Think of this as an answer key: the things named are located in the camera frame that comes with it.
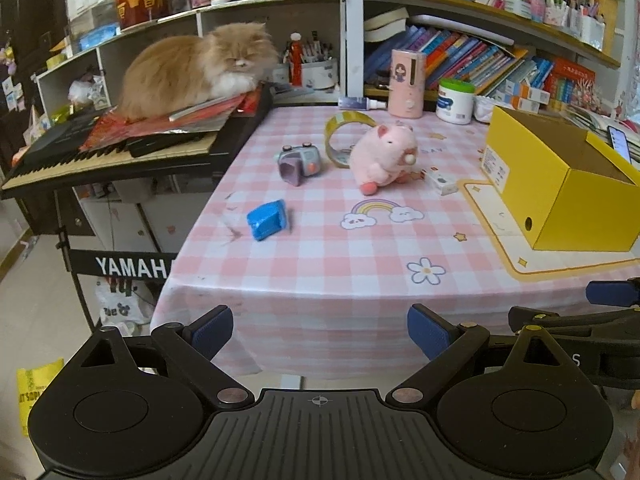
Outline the blue plastic packet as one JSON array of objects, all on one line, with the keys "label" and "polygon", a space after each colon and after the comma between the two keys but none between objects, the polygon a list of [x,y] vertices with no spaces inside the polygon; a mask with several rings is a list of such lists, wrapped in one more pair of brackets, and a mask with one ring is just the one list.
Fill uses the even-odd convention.
[{"label": "blue plastic packet", "polygon": [[284,200],[275,200],[253,209],[246,215],[246,221],[254,240],[266,238],[288,229],[288,210]]}]

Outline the small white staples box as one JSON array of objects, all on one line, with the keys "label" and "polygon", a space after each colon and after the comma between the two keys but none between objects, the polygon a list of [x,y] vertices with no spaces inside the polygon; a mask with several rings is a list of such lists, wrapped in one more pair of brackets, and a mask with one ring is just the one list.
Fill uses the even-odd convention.
[{"label": "small white staples box", "polygon": [[457,183],[439,170],[424,169],[422,174],[427,186],[440,196],[448,196],[458,192]]}]

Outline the pink pig plush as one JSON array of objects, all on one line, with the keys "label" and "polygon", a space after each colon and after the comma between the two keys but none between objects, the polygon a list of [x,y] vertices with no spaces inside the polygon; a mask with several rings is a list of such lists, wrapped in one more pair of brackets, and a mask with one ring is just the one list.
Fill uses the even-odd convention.
[{"label": "pink pig plush", "polygon": [[349,155],[349,169],[361,194],[372,196],[394,182],[405,182],[418,151],[413,128],[403,122],[369,129]]}]

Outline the yellow tape roll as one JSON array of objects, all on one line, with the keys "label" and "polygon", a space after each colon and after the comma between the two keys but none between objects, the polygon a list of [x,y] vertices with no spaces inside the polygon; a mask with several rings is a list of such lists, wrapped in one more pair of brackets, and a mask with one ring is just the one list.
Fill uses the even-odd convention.
[{"label": "yellow tape roll", "polygon": [[367,114],[344,110],[331,117],[324,127],[326,157],[337,168],[348,169],[349,157],[357,141],[376,121]]}]

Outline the yellow cardboard box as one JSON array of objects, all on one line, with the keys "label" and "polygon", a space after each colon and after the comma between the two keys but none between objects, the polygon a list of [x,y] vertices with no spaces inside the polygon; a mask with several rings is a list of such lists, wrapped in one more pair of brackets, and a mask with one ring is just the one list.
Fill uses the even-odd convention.
[{"label": "yellow cardboard box", "polygon": [[589,130],[497,106],[482,170],[531,248],[629,252],[638,240],[639,171]]}]

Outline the smartphone with lit screen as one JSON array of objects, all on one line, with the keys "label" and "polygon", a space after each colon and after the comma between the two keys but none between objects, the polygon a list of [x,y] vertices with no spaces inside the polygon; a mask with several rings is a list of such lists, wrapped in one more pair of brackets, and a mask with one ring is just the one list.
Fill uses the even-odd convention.
[{"label": "smartphone with lit screen", "polygon": [[614,151],[623,157],[626,162],[631,162],[629,145],[626,134],[620,128],[608,126],[608,137]]}]

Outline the pink checked tablecloth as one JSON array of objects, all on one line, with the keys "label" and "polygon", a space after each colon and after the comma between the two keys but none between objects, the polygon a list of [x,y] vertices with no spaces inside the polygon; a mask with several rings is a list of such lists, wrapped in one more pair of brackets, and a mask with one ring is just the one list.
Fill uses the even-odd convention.
[{"label": "pink checked tablecloth", "polygon": [[[510,308],[586,313],[593,280],[624,280],[637,261],[587,266],[552,252],[508,256],[480,218],[482,124],[427,114],[413,123],[419,165],[454,180],[440,196],[424,178],[363,196],[349,171],[325,164],[293,186],[279,176],[283,145],[322,145],[331,107],[271,112],[246,142],[195,221],[152,318],[189,324],[224,304],[234,331],[216,356],[233,376],[314,378],[405,374],[424,363],[406,319],[425,304],[453,323],[508,331]],[[258,242],[246,215],[284,200],[288,229]]]}]

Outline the red paper stack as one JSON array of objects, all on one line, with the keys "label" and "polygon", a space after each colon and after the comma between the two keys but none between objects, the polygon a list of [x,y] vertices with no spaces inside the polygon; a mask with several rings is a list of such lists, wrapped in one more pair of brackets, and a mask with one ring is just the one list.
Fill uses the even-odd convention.
[{"label": "red paper stack", "polygon": [[96,121],[79,151],[92,152],[122,141],[141,139],[146,136],[219,132],[230,118],[255,117],[262,98],[262,90],[264,86],[261,84],[252,92],[224,101],[213,100],[180,110],[180,112],[135,122],[119,114],[118,108],[114,107]]}]

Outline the black Yamaha keyboard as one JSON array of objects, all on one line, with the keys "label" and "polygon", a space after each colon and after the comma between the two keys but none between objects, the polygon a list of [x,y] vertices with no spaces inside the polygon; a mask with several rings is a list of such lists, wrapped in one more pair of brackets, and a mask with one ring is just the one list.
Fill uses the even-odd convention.
[{"label": "black Yamaha keyboard", "polygon": [[242,105],[239,114],[233,113],[218,131],[156,134],[38,164],[22,162],[2,183],[1,197],[24,198],[85,184],[170,174],[210,172],[220,177],[269,114],[271,88],[260,88],[254,100],[255,106]]}]

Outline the white jar green lid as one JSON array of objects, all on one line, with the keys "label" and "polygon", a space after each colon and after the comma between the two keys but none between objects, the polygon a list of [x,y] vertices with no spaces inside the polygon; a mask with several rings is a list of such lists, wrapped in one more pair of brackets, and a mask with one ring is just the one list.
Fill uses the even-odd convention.
[{"label": "white jar green lid", "polygon": [[475,87],[466,81],[442,78],[438,85],[436,116],[454,125],[469,125],[472,120]]}]

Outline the small spray bottle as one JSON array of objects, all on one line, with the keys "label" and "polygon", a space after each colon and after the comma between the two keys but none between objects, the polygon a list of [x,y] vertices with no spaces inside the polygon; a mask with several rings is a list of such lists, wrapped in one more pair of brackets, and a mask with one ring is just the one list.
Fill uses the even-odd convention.
[{"label": "small spray bottle", "polygon": [[350,96],[341,96],[338,99],[338,107],[341,110],[386,110],[387,103],[375,99],[351,98]]}]

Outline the orange white fluffy cat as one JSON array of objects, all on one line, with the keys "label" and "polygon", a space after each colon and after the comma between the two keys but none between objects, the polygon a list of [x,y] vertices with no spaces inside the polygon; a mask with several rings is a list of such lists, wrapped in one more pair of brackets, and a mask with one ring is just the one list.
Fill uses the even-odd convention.
[{"label": "orange white fluffy cat", "polygon": [[203,37],[154,42],[122,78],[117,111],[130,122],[255,90],[278,62],[266,25],[220,25]]}]

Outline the pink humidifier cylinder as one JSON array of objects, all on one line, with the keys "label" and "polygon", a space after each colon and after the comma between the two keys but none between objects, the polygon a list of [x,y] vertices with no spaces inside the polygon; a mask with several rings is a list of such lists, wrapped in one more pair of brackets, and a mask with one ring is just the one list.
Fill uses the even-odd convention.
[{"label": "pink humidifier cylinder", "polygon": [[426,56],[408,50],[392,51],[388,111],[399,118],[423,115]]}]

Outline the row of colourful books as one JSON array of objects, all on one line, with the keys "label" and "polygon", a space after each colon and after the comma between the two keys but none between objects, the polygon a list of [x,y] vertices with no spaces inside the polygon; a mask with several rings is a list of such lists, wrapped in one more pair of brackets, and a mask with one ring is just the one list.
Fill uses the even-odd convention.
[{"label": "row of colourful books", "polygon": [[393,50],[424,56],[427,91],[435,91],[443,79],[472,84],[481,96],[504,91],[508,84],[528,84],[541,89],[554,69],[551,58],[541,58],[531,50],[433,26],[401,25],[398,32],[381,40],[368,32],[366,43],[363,79],[369,86],[382,87],[390,82],[391,76],[408,73],[403,68],[393,68]]}]

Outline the white pen holder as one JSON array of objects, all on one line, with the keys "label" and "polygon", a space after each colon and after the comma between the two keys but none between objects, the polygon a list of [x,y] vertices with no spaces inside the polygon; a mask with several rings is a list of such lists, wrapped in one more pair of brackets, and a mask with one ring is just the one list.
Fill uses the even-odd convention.
[{"label": "white pen holder", "polygon": [[[280,64],[272,71],[272,80],[287,84],[290,81],[290,66]],[[336,58],[302,65],[302,87],[312,90],[329,90],[338,83]]]}]

